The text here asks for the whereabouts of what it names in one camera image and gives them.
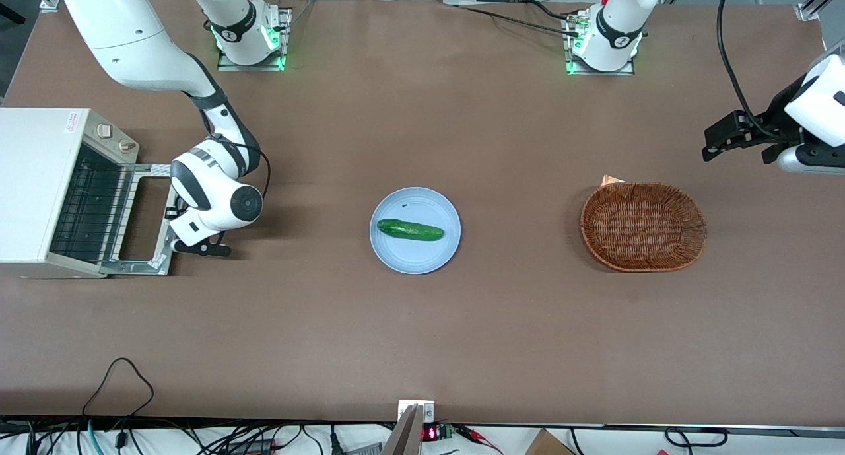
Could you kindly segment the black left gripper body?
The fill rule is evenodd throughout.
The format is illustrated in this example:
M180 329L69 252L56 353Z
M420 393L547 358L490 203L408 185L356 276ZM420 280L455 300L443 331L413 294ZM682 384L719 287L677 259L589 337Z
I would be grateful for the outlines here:
M803 79L795 79L772 98L766 111L752 113L748 100L743 98L743 111L749 121L749 135L752 145L767 144L761 152L763 163L779 166L805 166L801 146L805 144L803 128L786 112L786 106L794 99L803 85Z

